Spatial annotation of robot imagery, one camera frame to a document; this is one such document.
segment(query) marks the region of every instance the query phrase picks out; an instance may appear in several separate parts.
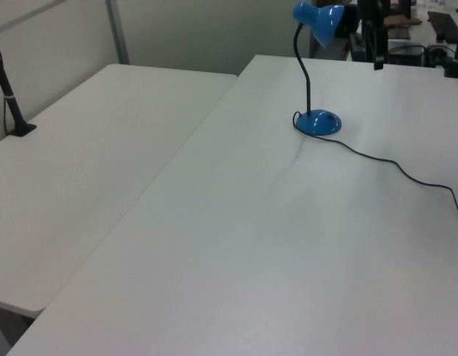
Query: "desk lamp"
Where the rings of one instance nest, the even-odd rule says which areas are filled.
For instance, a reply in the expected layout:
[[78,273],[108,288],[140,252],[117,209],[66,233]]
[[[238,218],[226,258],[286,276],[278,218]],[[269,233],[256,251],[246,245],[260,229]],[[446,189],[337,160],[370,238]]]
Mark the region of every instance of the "desk lamp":
[[344,7],[340,5],[318,8],[306,2],[300,2],[293,10],[293,17],[299,22],[293,39],[293,48],[306,78],[307,105],[307,112],[297,119],[295,126],[299,131],[307,135],[324,136],[334,134],[341,128],[341,119],[326,110],[311,110],[310,77],[298,52],[298,35],[303,26],[308,26],[313,31],[316,40],[323,47],[329,45],[341,21],[343,12]]
[[12,87],[8,81],[7,74],[5,73],[4,63],[0,53],[0,86],[4,93],[4,99],[7,101],[10,112],[12,113],[13,120],[15,121],[15,129],[9,132],[9,135],[23,137],[36,128],[36,125],[28,124],[21,115],[18,102],[16,102],[15,94],[13,94]]

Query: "blue lamp base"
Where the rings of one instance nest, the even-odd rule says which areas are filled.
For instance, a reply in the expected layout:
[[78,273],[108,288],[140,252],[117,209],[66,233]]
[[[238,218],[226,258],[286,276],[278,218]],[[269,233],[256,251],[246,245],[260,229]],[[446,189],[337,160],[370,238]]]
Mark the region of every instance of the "blue lamp base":
[[341,128],[341,119],[334,113],[326,110],[312,110],[311,115],[301,115],[295,127],[307,135],[325,136],[338,132]]

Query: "table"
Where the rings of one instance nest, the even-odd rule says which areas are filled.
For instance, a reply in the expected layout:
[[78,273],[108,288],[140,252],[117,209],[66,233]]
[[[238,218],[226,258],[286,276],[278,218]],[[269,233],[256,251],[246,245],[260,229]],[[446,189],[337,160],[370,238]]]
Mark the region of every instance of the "table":
[[[458,196],[458,80],[305,64],[336,139]],[[256,56],[9,355],[458,355],[451,197],[299,135],[304,89]]]
[[36,317],[235,76],[111,65],[0,142],[0,307]]
[[[422,24],[410,26],[410,42],[418,42],[421,45],[429,46],[436,45],[437,33],[435,32],[433,26],[428,21],[428,11],[435,11],[438,13],[449,13],[455,23],[458,25],[458,13],[456,9],[458,8],[458,0],[447,0],[444,4],[437,4],[430,0],[419,0],[417,6],[412,7],[411,15],[412,17],[417,17],[422,20]],[[456,50],[457,46],[455,44],[448,44],[444,42],[442,45],[448,46],[452,50]],[[453,56],[453,53],[448,51],[449,56]]]

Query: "wall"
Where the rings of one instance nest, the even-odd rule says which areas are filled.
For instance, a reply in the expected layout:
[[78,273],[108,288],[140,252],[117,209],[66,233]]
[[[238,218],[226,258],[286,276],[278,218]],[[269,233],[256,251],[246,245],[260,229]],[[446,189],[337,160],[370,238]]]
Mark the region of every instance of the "wall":
[[[299,0],[115,1],[132,65],[239,75],[256,54],[294,56]],[[308,29],[299,40],[308,57]]]
[[[67,0],[0,33],[5,70],[25,120],[117,63],[105,0]],[[0,139],[3,130],[0,88]],[[7,112],[8,128],[13,127]]]

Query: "lamp shade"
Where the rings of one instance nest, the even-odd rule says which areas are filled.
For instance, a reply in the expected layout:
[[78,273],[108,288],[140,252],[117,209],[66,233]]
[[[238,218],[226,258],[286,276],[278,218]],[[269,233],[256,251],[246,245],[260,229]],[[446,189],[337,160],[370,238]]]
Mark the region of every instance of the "lamp shade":
[[293,10],[293,17],[299,23],[310,27],[316,40],[325,47],[333,39],[344,9],[341,5],[319,8],[306,2],[300,2]]

